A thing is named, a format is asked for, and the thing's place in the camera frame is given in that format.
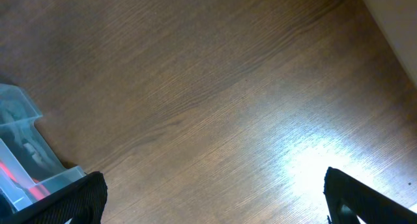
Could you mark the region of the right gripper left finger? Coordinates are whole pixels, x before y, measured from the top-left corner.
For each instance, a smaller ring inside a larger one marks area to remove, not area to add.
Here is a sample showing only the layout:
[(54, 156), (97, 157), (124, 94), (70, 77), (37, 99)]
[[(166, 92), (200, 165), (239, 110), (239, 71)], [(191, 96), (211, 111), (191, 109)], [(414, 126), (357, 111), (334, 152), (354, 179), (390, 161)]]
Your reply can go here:
[(104, 175), (88, 174), (23, 210), (1, 218), (1, 224), (100, 224), (108, 198)]

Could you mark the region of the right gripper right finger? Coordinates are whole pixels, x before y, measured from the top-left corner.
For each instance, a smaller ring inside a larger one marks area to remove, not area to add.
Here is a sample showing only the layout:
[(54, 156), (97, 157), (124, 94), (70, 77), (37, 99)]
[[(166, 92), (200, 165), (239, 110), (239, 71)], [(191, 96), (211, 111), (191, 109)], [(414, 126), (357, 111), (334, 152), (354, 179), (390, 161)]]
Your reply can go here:
[(371, 189), (348, 174), (329, 167), (324, 196), (331, 224), (416, 223), (416, 213)]

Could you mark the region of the black garment with red trim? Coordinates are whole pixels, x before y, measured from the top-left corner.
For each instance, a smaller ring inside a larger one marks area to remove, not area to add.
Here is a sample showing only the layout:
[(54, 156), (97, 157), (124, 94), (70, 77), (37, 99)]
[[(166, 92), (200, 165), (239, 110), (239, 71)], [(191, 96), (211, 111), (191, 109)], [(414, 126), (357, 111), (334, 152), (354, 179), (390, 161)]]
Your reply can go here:
[[(17, 186), (20, 184), (16, 180), (15, 176), (10, 172), (10, 170), (5, 166), (3, 162), (1, 162), (1, 169), (5, 172), (5, 174), (13, 181), (13, 183)], [(32, 197), (34, 197), (37, 201), (44, 199), (51, 193), (43, 186), (40, 185), (39, 187), (31, 187), (31, 188), (24, 188), (27, 190)]]

